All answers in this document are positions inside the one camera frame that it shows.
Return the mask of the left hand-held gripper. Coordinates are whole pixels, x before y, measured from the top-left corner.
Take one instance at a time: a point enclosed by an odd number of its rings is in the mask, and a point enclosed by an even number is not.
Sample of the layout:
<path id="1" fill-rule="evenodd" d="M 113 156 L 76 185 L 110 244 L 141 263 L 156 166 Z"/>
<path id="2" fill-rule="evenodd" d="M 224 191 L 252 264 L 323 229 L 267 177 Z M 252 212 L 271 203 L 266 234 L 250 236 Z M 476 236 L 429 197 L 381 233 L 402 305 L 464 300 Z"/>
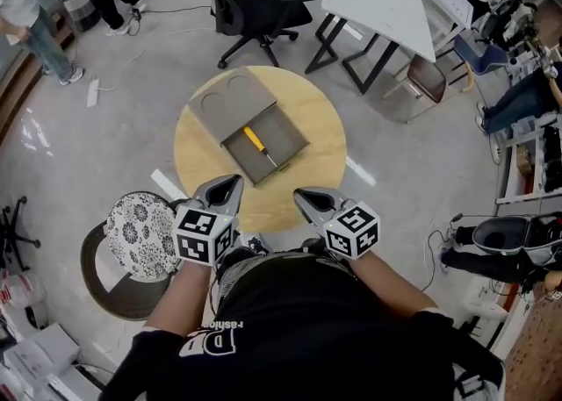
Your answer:
<path id="1" fill-rule="evenodd" d="M 241 175 L 222 175 L 201 184 L 192 198 L 205 210 L 179 208 L 174 223 L 176 257 L 206 266 L 216 266 L 234 246 L 234 232 L 244 189 Z"/>

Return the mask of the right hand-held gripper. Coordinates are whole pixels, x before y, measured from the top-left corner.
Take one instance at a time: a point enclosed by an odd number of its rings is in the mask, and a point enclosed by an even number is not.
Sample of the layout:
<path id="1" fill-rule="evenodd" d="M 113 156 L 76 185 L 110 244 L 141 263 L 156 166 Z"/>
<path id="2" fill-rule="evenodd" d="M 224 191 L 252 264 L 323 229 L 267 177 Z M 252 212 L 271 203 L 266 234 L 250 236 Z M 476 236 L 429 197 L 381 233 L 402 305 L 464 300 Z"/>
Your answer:
<path id="1" fill-rule="evenodd" d="M 349 200 L 341 191 L 304 187 L 293 191 L 293 201 L 306 222 L 324 236 L 328 250 L 357 260 L 370 252 L 380 237 L 380 218 L 366 203 L 359 202 L 338 212 Z"/>

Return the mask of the yellow-handled screwdriver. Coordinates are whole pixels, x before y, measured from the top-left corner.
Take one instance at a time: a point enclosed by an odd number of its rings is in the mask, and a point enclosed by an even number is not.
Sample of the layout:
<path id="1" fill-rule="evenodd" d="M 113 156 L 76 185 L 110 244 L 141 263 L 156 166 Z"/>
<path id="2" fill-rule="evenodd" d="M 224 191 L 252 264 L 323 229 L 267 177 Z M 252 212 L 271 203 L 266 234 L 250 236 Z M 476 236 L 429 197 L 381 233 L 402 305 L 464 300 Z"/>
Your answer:
<path id="1" fill-rule="evenodd" d="M 262 153 L 271 162 L 273 167 L 278 168 L 278 165 L 270 156 L 267 147 L 262 143 L 262 141 L 259 139 L 256 133 L 249 126 L 244 126 L 242 130 L 245 133 L 245 135 L 248 137 L 248 139 L 251 141 L 251 143 L 258 149 L 258 151 Z"/>

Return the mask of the grey drawer box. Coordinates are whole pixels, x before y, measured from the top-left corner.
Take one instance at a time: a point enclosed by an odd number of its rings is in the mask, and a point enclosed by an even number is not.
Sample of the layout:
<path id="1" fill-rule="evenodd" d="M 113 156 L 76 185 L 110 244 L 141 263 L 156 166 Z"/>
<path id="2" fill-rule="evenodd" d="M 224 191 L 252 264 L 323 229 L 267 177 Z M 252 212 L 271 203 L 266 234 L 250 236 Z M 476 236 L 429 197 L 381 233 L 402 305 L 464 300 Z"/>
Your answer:
<path id="1" fill-rule="evenodd" d="M 286 167 L 308 140 L 248 68 L 222 76 L 188 102 L 191 113 L 254 186 Z M 249 126 L 278 165 L 258 151 L 243 132 Z"/>

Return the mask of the person's right forearm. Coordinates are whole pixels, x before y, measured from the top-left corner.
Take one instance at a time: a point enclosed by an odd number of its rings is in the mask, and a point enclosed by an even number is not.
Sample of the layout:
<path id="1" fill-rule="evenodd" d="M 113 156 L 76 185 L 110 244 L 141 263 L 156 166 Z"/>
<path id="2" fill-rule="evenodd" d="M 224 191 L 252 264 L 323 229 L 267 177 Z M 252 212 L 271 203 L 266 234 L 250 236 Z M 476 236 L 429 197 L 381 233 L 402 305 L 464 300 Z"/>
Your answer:
<path id="1" fill-rule="evenodd" d="M 435 302 L 372 252 L 349 262 L 355 275 L 395 315 L 411 318 L 436 309 Z"/>

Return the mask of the person's left forearm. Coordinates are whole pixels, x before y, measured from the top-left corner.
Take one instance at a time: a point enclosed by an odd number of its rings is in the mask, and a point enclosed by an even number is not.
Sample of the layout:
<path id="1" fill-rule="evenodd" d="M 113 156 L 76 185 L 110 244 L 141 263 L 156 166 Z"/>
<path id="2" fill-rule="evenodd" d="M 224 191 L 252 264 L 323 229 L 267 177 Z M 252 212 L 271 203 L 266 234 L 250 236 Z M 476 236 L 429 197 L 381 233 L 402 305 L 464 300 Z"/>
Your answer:
<path id="1" fill-rule="evenodd" d="M 185 261 L 145 327 L 186 337 L 202 325 L 210 287 L 210 267 Z"/>

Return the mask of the round wooden table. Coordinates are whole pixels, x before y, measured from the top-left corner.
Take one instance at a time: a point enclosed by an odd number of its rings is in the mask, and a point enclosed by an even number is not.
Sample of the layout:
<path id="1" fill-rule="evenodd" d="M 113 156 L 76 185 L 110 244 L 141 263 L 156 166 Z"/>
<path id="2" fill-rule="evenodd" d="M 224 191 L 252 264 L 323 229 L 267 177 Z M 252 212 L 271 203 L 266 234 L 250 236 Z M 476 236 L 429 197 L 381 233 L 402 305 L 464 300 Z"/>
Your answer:
<path id="1" fill-rule="evenodd" d="M 305 77 L 270 66 L 249 66 L 248 70 L 273 93 L 308 140 L 308 146 L 280 172 L 255 187 L 244 184 L 239 228 L 249 233 L 282 232 L 305 222 L 293 202 L 295 189 L 340 186 L 347 157 L 345 134 L 334 106 Z M 237 171 L 188 107 L 177 122 L 174 161 L 187 194 L 214 177 Z"/>

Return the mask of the person's shoe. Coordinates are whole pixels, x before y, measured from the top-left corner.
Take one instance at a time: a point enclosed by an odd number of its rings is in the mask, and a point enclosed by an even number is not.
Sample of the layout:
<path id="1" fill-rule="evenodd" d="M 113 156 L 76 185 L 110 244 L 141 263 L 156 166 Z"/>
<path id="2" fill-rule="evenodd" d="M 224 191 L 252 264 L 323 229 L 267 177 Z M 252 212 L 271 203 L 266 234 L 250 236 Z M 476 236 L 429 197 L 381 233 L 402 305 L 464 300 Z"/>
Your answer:
<path id="1" fill-rule="evenodd" d="M 247 239 L 247 247 L 255 254 L 269 255 L 272 253 L 270 246 L 263 240 L 260 234 L 251 235 Z"/>

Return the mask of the person's patterned shorts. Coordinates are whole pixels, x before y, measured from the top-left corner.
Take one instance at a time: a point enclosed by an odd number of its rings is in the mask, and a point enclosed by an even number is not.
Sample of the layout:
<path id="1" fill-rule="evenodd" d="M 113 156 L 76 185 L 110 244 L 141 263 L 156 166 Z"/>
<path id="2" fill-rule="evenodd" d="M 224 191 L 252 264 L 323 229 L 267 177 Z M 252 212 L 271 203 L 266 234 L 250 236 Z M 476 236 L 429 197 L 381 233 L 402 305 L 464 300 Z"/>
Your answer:
<path id="1" fill-rule="evenodd" d="M 337 257 L 326 248 L 324 239 L 306 239 L 298 248 L 286 251 L 272 251 L 269 255 L 255 254 L 247 246 L 237 247 L 223 259 L 217 270 L 218 304 L 224 301 L 243 276 L 258 265 L 275 259 L 299 259 L 305 257 L 313 257 L 318 263 L 340 269 L 352 277 L 355 276 L 350 265 L 343 258 Z"/>

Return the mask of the floral round cushion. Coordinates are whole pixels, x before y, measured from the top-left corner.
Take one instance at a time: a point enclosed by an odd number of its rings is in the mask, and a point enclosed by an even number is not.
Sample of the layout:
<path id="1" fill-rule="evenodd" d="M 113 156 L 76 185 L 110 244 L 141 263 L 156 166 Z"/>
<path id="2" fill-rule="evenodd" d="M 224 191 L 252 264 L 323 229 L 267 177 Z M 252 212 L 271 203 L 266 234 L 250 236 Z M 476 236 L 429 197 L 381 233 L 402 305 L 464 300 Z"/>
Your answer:
<path id="1" fill-rule="evenodd" d="M 160 282 L 177 269 L 175 216 L 163 197 L 146 191 L 124 195 L 110 210 L 106 220 L 110 251 L 135 281 Z"/>

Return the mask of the person's black t-shirt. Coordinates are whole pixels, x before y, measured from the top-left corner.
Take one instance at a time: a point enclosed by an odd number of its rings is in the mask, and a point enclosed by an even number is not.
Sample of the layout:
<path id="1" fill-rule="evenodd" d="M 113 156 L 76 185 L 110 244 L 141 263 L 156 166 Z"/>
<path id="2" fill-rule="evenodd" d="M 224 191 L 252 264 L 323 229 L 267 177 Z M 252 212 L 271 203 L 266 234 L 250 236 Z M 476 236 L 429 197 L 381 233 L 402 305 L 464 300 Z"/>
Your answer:
<path id="1" fill-rule="evenodd" d="M 504 401 L 505 385 L 438 307 L 399 317 L 305 257 L 251 269 L 186 337 L 143 326 L 99 401 Z"/>

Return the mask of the dark round-backed chair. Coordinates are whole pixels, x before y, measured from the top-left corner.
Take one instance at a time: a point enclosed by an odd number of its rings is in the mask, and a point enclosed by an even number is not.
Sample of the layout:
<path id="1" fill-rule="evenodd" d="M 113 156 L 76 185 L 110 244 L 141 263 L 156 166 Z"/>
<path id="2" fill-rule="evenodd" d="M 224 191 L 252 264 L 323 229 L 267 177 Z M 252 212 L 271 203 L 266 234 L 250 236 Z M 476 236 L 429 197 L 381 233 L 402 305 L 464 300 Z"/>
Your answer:
<path id="1" fill-rule="evenodd" d="M 167 202 L 176 214 L 177 207 L 182 201 Z M 82 244 L 80 264 L 85 286 L 96 303 L 111 315 L 129 321 L 145 320 L 169 287 L 177 269 L 167 279 L 156 283 L 135 281 L 125 271 L 126 274 L 110 289 L 105 288 L 96 258 L 103 243 L 109 246 L 109 241 L 106 239 L 106 220 L 95 226 L 87 234 Z"/>

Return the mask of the wooden chair brown seat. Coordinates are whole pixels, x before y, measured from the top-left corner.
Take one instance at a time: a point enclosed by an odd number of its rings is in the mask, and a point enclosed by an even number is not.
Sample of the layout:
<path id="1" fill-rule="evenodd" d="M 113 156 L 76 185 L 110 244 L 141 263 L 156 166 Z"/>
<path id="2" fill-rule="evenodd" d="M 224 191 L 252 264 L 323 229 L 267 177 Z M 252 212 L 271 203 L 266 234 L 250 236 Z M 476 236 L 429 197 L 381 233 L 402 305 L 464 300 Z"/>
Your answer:
<path id="1" fill-rule="evenodd" d="M 382 96 L 383 100 L 401 88 L 408 90 L 416 100 L 421 100 L 422 107 L 414 108 L 409 117 L 403 119 L 405 124 L 419 118 L 443 102 L 448 88 L 446 76 L 439 67 L 419 55 L 415 55 L 394 80 L 394 86 Z"/>

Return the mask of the white shelf unit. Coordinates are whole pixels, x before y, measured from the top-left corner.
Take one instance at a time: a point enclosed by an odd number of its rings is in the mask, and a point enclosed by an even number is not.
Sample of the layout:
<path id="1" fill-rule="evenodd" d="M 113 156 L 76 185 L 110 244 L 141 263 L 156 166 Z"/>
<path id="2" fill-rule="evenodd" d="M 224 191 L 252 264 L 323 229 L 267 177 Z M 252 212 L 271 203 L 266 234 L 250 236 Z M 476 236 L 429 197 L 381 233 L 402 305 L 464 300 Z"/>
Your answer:
<path id="1" fill-rule="evenodd" d="M 512 125 L 507 176 L 497 204 L 562 196 L 562 115 L 547 113 Z"/>

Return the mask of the black office chair with headrest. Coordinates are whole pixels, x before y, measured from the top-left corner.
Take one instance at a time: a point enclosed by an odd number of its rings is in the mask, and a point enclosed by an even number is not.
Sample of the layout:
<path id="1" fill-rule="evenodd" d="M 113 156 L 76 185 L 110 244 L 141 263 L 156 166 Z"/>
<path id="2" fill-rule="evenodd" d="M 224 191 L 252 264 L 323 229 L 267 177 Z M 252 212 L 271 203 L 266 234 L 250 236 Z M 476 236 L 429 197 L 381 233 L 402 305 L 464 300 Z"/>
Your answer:
<path id="1" fill-rule="evenodd" d="M 213 0 L 216 32 L 240 38 L 220 57 L 217 67 L 226 69 L 227 60 L 255 40 L 277 68 L 279 63 L 271 50 L 274 39 L 285 36 L 295 41 L 299 36 L 295 29 L 313 20 L 306 7 L 312 1 L 316 0 Z"/>

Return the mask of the black swivel chair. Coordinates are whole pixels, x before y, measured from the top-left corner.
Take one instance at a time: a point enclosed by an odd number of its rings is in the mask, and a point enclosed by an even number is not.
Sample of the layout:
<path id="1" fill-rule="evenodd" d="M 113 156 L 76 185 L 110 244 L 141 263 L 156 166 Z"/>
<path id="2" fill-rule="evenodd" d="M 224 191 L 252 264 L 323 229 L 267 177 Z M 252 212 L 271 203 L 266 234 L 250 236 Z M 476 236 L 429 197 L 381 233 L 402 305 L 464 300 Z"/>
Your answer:
<path id="1" fill-rule="evenodd" d="M 14 209 L 6 205 L 0 210 L 0 270 L 7 269 L 8 264 L 12 264 L 13 260 L 16 260 L 21 271 L 30 269 L 21 258 L 19 242 L 31 244 L 35 248 L 41 247 L 39 240 L 24 237 L 17 232 L 19 210 L 21 205 L 25 204 L 27 204 L 27 197 L 22 196 L 17 200 Z"/>

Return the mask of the white table black legs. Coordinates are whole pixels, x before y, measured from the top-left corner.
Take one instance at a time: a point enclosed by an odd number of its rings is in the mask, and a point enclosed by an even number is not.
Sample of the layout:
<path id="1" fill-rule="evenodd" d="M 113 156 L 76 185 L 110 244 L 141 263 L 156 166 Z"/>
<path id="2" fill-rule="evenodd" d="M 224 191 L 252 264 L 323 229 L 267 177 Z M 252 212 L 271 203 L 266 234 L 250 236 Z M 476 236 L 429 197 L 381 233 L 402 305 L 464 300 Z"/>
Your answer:
<path id="1" fill-rule="evenodd" d="M 422 0 L 321 0 L 321 8 L 327 16 L 315 33 L 320 48 L 306 67 L 307 75 L 339 60 L 332 44 L 349 23 L 360 25 L 373 33 L 363 50 L 342 59 L 343 69 L 361 94 L 369 90 L 400 47 L 430 63 L 436 61 Z M 387 39 L 389 45 L 371 72 L 361 79 L 351 62 L 367 55 L 379 38 Z"/>

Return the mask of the blue chair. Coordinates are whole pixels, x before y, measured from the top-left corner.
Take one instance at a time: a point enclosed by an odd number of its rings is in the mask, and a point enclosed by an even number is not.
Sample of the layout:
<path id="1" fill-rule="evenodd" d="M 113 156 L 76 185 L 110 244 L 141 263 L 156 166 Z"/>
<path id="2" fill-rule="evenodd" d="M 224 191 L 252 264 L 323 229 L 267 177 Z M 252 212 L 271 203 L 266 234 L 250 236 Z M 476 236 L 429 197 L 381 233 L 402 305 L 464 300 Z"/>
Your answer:
<path id="1" fill-rule="evenodd" d="M 472 90 L 476 75 L 482 76 L 499 68 L 504 68 L 509 62 L 508 53 L 502 48 L 488 45 L 483 54 L 477 54 L 469 43 L 459 35 L 453 41 L 452 50 L 461 60 L 460 67 L 465 69 L 465 72 L 452 82 L 467 79 L 466 86 L 460 90 L 461 93 Z"/>

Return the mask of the white plastic bag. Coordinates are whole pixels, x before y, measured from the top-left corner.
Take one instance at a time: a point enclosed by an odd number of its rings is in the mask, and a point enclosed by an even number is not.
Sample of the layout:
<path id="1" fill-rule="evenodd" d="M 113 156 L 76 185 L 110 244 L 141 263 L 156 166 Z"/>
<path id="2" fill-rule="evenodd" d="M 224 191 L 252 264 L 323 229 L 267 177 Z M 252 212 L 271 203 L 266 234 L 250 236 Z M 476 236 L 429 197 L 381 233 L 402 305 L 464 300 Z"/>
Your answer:
<path id="1" fill-rule="evenodd" d="M 44 296 L 44 286 L 33 271 L 14 275 L 7 269 L 0 271 L 0 304 L 26 308 L 41 302 Z"/>

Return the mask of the grey waste bin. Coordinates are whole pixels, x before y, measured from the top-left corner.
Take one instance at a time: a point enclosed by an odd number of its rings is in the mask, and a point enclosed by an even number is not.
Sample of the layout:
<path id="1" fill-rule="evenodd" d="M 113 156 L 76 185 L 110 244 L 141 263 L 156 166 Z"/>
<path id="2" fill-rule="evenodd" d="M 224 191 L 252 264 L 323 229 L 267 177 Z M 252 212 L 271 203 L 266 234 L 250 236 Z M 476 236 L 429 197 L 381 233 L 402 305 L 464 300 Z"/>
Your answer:
<path id="1" fill-rule="evenodd" d="M 75 29 L 84 33 L 95 27 L 101 16 L 90 0 L 60 0 Z"/>

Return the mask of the raised platform step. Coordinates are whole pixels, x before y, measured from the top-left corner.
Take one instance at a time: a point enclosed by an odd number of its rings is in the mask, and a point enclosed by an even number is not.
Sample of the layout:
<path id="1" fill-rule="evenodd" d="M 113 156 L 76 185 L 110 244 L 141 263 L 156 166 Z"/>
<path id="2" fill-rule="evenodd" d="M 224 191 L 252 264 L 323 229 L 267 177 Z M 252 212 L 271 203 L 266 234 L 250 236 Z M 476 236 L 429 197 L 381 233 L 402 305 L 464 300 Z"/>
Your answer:
<path id="1" fill-rule="evenodd" d="M 0 79 L 0 145 L 42 76 L 40 62 L 25 49 L 19 49 L 16 58 Z"/>

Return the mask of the white cardboard boxes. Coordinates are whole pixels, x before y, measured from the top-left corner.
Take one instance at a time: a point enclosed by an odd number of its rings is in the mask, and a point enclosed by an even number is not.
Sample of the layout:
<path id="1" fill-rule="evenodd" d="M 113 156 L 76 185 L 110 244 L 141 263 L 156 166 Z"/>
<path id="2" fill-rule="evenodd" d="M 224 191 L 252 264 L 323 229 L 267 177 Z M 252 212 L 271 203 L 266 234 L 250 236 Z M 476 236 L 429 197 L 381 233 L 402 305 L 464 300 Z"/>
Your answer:
<path id="1" fill-rule="evenodd" d="M 34 397 L 63 375 L 79 354 L 79 345 L 59 324 L 36 332 L 4 352 L 7 368 Z"/>

